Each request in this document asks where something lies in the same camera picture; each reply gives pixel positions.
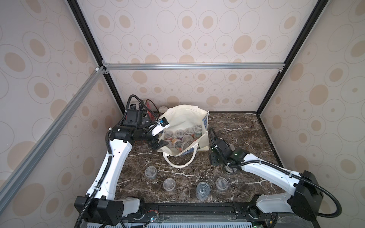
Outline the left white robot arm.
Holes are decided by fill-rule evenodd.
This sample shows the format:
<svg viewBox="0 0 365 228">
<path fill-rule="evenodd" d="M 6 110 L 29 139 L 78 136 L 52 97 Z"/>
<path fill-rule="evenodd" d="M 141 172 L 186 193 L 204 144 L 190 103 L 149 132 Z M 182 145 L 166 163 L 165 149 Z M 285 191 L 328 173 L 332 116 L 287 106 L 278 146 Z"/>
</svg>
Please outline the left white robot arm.
<svg viewBox="0 0 365 228">
<path fill-rule="evenodd" d="M 151 127 L 128 127 L 116 125 L 106 133 L 107 152 L 93 184 L 85 196 L 78 196 L 74 203 L 79 212 L 75 227 L 83 221 L 99 223 L 104 228 L 115 226 L 128 216 L 142 219 L 145 215 L 144 201 L 135 197 L 115 200 L 117 183 L 125 160 L 136 141 L 146 140 L 153 150 L 167 145 L 158 139 L 165 128 L 159 123 Z"/>
</svg>

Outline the cream canvas tote bag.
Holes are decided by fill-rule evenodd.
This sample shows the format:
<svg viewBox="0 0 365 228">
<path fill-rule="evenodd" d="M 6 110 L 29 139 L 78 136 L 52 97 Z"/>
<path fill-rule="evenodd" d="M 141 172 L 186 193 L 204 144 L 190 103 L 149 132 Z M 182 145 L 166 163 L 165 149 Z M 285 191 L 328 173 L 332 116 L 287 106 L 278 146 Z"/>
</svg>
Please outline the cream canvas tote bag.
<svg viewBox="0 0 365 228">
<path fill-rule="evenodd" d="M 184 168 L 194 161 L 198 151 L 209 150 L 208 111 L 200 109 L 197 106 L 184 104 L 169 108 L 162 117 L 165 117 L 170 124 L 170 127 L 166 130 L 174 132 L 174 138 L 171 141 L 166 140 L 169 144 L 158 150 L 163 153 L 164 159 L 170 166 L 178 169 Z M 197 124 L 202 125 L 202 136 L 200 138 L 194 137 L 194 126 Z M 194 141 L 188 144 L 183 142 L 182 139 L 177 139 L 175 132 L 178 129 L 185 130 L 186 135 L 191 135 Z M 163 133 L 160 136 L 161 140 L 164 140 Z M 181 157 L 187 154 L 191 154 L 192 156 L 186 164 L 176 165 L 169 160 L 170 157 Z"/>
</svg>

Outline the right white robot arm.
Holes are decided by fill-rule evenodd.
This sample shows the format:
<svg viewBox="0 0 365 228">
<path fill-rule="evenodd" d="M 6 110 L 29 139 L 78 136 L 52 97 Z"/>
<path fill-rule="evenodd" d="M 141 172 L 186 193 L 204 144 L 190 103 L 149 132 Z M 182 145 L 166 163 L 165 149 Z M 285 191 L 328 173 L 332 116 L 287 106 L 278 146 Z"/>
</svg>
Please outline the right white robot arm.
<svg viewBox="0 0 365 228">
<path fill-rule="evenodd" d="M 241 149 L 230 147 L 221 149 L 211 147 L 210 160 L 212 164 L 224 164 L 234 170 L 242 170 L 259 176 L 280 187 L 285 193 L 260 195 L 255 202 L 255 208 L 262 213 L 286 212 L 294 213 L 307 221 L 316 221 L 317 217 L 336 218 L 342 213 L 339 200 L 328 190 L 319 186 L 314 174 L 287 170 L 267 162 Z M 332 213 L 319 211 L 324 196 L 327 195 L 335 204 Z"/>
</svg>

